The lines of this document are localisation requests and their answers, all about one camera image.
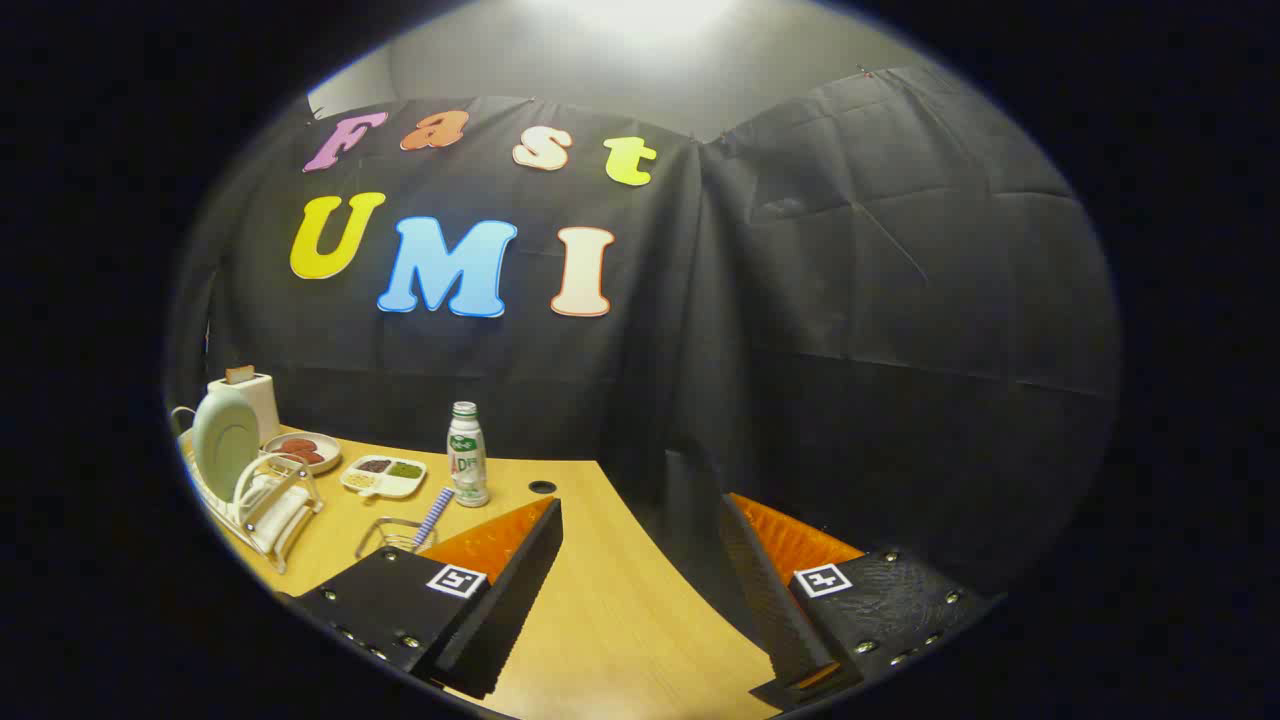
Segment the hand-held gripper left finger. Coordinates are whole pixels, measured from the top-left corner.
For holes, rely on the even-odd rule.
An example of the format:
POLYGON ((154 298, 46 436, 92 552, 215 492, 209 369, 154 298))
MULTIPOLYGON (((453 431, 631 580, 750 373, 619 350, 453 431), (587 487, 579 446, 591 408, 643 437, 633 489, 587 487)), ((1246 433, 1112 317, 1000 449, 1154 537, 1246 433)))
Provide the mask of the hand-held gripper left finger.
POLYGON ((430 547, 384 544, 283 602, 383 664, 481 700, 562 541, 562 502, 544 497, 430 547))

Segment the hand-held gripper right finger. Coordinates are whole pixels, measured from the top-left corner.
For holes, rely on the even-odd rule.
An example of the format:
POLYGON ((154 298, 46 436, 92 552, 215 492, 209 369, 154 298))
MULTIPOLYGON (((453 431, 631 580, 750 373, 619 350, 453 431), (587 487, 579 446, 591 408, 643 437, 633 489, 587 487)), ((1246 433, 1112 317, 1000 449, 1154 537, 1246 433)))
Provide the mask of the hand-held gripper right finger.
POLYGON ((918 553, 863 551, 741 495, 723 496, 718 523, 774 674, 754 696, 785 712, 886 682, 1001 601, 918 553))

